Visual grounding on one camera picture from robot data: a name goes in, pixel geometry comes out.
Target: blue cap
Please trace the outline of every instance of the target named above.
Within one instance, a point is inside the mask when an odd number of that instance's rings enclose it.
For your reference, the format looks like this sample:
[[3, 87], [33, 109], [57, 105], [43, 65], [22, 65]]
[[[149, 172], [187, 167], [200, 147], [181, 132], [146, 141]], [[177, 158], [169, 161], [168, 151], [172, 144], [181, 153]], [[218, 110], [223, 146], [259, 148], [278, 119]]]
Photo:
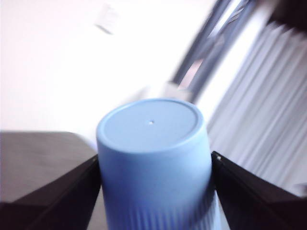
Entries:
[[108, 229], [218, 229], [209, 143], [196, 106], [164, 98], [126, 104], [101, 120], [97, 145]]
[[200, 111], [175, 99], [148, 99], [121, 106], [100, 122], [98, 141], [125, 153], [167, 151], [184, 145], [204, 127]]

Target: blue bottle cap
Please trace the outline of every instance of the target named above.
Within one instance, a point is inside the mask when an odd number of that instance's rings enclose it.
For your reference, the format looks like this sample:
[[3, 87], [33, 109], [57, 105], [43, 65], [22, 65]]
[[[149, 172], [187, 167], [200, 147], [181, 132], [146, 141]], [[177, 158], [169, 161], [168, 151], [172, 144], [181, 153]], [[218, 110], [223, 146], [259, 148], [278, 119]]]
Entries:
[[191, 103], [147, 99], [110, 112], [100, 122], [97, 138], [120, 152], [160, 152], [188, 142], [203, 126], [202, 114]]

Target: white curtain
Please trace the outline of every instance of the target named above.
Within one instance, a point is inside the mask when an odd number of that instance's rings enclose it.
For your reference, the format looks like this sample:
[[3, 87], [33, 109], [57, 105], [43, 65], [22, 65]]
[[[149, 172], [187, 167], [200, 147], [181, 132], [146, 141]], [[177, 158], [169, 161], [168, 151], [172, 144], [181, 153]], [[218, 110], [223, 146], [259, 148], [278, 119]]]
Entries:
[[212, 150], [302, 196], [307, 182], [307, 36], [267, 25], [208, 124]]

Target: white wall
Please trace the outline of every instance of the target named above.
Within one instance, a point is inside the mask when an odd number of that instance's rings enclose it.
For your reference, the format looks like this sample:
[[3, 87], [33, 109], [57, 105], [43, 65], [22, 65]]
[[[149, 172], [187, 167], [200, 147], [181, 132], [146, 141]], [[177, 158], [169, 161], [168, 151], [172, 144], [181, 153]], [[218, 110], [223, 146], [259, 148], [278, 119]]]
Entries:
[[167, 81], [213, 0], [3, 0], [1, 129], [64, 130], [94, 143], [98, 121], [152, 81]]

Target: table surface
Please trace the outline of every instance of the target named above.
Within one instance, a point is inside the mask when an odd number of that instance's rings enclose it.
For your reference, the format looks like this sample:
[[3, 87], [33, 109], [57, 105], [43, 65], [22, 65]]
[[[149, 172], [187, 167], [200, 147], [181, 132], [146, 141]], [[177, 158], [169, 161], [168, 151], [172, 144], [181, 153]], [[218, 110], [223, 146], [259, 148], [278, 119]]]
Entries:
[[[13, 202], [56, 180], [96, 152], [68, 132], [1, 132], [2, 202]], [[89, 230], [107, 230], [100, 190]]]

